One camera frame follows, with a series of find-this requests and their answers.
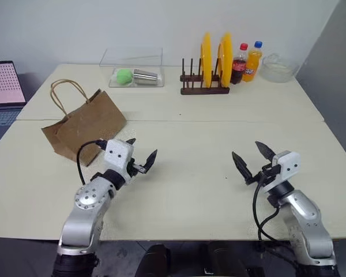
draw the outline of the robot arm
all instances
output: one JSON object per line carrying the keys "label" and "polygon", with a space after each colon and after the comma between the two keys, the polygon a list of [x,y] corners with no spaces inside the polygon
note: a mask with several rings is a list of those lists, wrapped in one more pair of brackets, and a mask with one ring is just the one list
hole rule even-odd
{"label": "robot arm", "polygon": [[92,275],[98,264],[95,252],[103,229],[104,214],[111,200],[133,176],[147,173],[156,158],[157,150],[147,158],[144,166],[134,164],[134,142],[135,139],[127,142],[109,140],[104,149],[107,170],[103,174],[95,174],[90,183],[76,192],[73,209],[59,240],[53,277]]}
{"label": "robot arm", "polygon": [[232,157],[246,184],[257,182],[263,186],[271,205],[280,208],[296,257],[296,276],[339,276],[332,239],[322,224],[320,209],[288,182],[300,169],[300,155],[290,151],[276,155],[265,144],[256,144],[271,162],[256,176],[240,156],[233,152]]}

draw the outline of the blue bottle cap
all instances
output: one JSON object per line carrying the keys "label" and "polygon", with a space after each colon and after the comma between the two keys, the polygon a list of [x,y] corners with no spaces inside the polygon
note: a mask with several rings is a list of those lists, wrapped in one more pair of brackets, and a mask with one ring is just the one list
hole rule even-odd
{"label": "blue bottle cap", "polygon": [[260,42],[260,41],[256,41],[254,44],[255,48],[261,48],[262,46],[263,46],[263,42]]}

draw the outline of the stainless steel cup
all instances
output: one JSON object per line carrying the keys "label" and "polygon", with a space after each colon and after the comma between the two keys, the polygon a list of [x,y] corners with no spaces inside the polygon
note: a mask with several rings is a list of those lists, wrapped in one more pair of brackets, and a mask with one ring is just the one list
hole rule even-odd
{"label": "stainless steel cup", "polygon": [[157,74],[135,69],[133,71],[133,80],[138,85],[157,85]]}

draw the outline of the white table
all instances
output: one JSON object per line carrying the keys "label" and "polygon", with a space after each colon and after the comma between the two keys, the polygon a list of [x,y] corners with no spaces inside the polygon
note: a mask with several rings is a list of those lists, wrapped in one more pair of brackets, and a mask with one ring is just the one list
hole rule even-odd
{"label": "white table", "polygon": [[[16,121],[0,142],[0,237],[59,237],[80,180],[40,130],[54,122]],[[255,187],[231,158],[235,150],[257,172],[266,161],[255,140],[301,154],[291,183],[316,201],[333,238],[346,237],[346,154],[323,122],[128,122],[118,136],[137,138],[138,161],[158,154],[149,174],[113,199],[102,239],[256,239]],[[83,167],[87,178],[104,170],[102,160]],[[262,193],[258,210],[260,218],[273,212]],[[280,217],[266,230],[288,237]]]}
{"label": "white table", "polygon": [[[50,84],[61,78],[77,81],[91,96],[98,88],[108,92],[127,120],[133,121],[246,121],[321,122],[323,118],[293,79],[284,84],[257,77],[253,82],[231,85],[228,95],[182,96],[180,67],[165,67],[162,88],[108,88],[98,65],[59,65],[43,83],[18,119],[61,119],[64,114],[50,99]],[[67,111],[84,103],[69,84],[58,88]]]}
{"label": "white table", "polygon": [[[78,81],[89,96],[108,92],[129,120],[118,137],[137,138],[137,161],[158,149],[149,174],[113,199],[102,239],[256,239],[255,187],[231,159],[234,150],[256,173],[266,161],[255,140],[301,154],[292,184],[320,206],[332,237],[346,237],[346,153],[296,80],[257,77],[229,95],[181,96],[180,68],[164,71],[164,88],[107,88],[97,65],[58,66],[0,141],[0,237],[58,239],[72,208],[76,164],[55,154],[40,130],[63,117],[49,96],[59,78]],[[82,104],[70,87],[58,92],[67,110]],[[102,156],[83,168],[86,179],[103,170]],[[264,195],[258,203],[260,218],[273,212]],[[266,230],[288,237],[280,218]]]}

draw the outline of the laptop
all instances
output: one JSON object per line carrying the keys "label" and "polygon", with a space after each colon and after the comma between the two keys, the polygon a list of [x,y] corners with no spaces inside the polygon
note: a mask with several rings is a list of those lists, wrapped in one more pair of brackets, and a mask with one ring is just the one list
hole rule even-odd
{"label": "laptop", "polygon": [[0,62],[0,139],[26,104],[12,61]]}

